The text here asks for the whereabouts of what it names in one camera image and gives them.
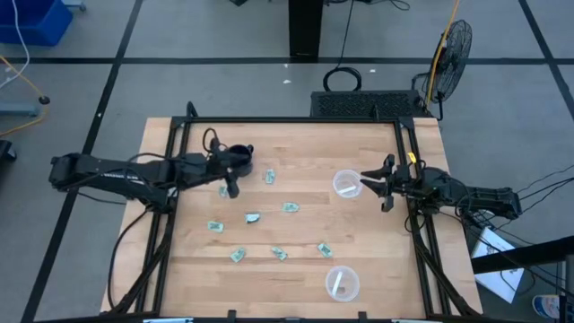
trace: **clear plastic cup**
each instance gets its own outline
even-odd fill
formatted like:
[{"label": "clear plastic cup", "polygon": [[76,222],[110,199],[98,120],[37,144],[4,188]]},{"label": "clear plastic cup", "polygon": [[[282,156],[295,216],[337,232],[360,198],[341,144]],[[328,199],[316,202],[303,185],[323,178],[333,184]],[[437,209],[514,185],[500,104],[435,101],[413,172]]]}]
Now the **clear plastic cup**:
[{"label": "clear plastic cup", "polygon": [[362,191],[361,175],[354,170],[339,170],[333,177],[333,188],[340,197],[357,197]]},{"label": "clear plastic cup", "polygon": [[359,277],[348,266],[334,266],[326,275],[326,292],[335,301],[352,301],[359,294]]}]

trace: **small green object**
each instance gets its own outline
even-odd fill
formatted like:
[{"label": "small green object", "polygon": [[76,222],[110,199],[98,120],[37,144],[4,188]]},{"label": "small green object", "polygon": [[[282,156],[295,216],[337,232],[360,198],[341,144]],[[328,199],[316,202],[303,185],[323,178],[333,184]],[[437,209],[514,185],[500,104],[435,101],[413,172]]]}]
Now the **small green object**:
[{"label": "small green object", "polygon": [[231,254],[231,260],[234,263],[239,263],[245,257],[245,248],[241,247]]},{"label": "small green object", "polygon": [[321,251],[323,257],[325,258],[330,258],[333,256],[333,251],[331,250],[331,247],[327,246],[326,243],[321,243],[320,245],[317,246],[317,249]]},{"label": "small green object", "polygon": [[225,197],[228,196],[227,187],[226,187],[226,186],[222,185],[222,186],[219,187],[219,196],[221,196],[221,197],[223,197],[223,198],[225,198]]},{"label": "small green object", "polygon": [[273,184],[275,182],[275,170],[269,169],[265,172],[265,183]]},{"label": "small green object", "polygon": [[283,212],[293,213],[299,211],[299,205],[291,202],[283,203],[283,207],[281,208]]},{"label": "small green object", "polygon": [[284,261],[287,258],[287,253],[283,251],[283,249],[279,247],[273,247],[271,250],[279,258],[279,260]]},{"label": "small green object", "polygon": [[259,221],[261,214],[259,213],[248,213],[245,214],[245,223],[255,223]]},{"label": "small green object", "polygon": [[222,233],[223,232],[223,223],[217,223],[214,221],[210,221],[207,223],[207,229],[217,232],[217,233]]}]

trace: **white cord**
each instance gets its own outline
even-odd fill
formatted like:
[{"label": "white cord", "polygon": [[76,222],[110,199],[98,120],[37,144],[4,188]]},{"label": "white cord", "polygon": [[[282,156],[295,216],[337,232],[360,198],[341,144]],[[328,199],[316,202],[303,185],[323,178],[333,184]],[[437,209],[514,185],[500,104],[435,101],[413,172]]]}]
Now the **white cord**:
[{"label": "white cord", "polygon": [[16,73],[16,75],[6,77],[6,81],[4,81],[2,84],[0,84],[0,89],[2,89],[5,85],[10,83],[11,81],[17,79],[18,75],[21,74],[22,72],[24,72],[24,69],[26,69],[26,67],[28,67],[28,63],[30,62],[30,53],[28,52],[28,48],[26,47],[26,43],[24,43],[24,38],[22,37],[22,34],[20,33],[20,24],[18,23],[18,7],[16,6],[16,0],[12,0],[12,6],[14,7],[14,26],[16,27],[16,32],[18,32],[18,37],[20,37],[20,42],[21,42],[22,46],[24,47],[24,51],[26,52],[26,64],[24,64],[24,66],[22,67],[20,72]]}]

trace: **black table leg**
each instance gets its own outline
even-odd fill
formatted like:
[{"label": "black table leg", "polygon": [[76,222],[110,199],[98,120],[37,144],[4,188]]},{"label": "black table leg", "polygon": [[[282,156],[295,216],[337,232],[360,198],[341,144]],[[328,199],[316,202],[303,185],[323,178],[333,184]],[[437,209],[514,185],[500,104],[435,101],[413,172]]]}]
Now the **black table leg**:
[{"label": "black table leg", "polygon": [[289,48],[292,57],[317,58],[323,0],[289,0]]}]

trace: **wooden tabletop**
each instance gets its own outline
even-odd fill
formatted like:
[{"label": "wooden tabletop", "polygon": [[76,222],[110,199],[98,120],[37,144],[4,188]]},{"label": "wooden tabletop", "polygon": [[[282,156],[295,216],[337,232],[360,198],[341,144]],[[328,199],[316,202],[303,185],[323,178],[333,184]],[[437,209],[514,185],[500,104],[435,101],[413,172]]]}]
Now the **wooden tabletop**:
[{"label": "wooden tabletop", "polygon": [[[148,119],[140,151],[163,154],[169,124],[168,118]],[[416,119],[415,125],[421,157],[448,170],[436,120]],[[227,145],[253,144],[254,169],[239,179],[241,192],[235,199],[219,196],[223,181],[181,192],[162,316],[224,317],[236,310],[244,318],[355,319],[365,310],[370,319],[424,318],[413,240],[404,229],[403,198],[396,196],[395,208],[383,214],[381,201],[366,188],[354,199],[333,190],[339,170],[374,170],[387,154],[397,155],[391,125],[194,124],[188,152],[203,152],[201,139],[208,127]],[[265,184],[267,169],[276,172],[273,185]],[[297,203],[300,210],[284,213],[283,202]],[[129,202],[122,230],[143,209]],[[245,224],[244,213],[252,211],[260,212],[261,219]],[[151,219],[148,215],[129,231],[118,249],[112,287],[116,301],[142,269]],[[460,223],[441,215],[434,220],[446,275],[482,311]],[[224,232],[208,231],[209,221],[224,223]],[[319,253],[322,242],[333,249],[333,258]],[[281,262],[273,246],[288,258]],[[239,247],[247,254],[235,264],[230,254]],[[326,274],[338,265],[351,267],[360,278],[361,291],[353,301],[337,302],[326,292]],[[148,309],[155,282],[153,277]],[[102,308],[107,307],[104,301]]]}]

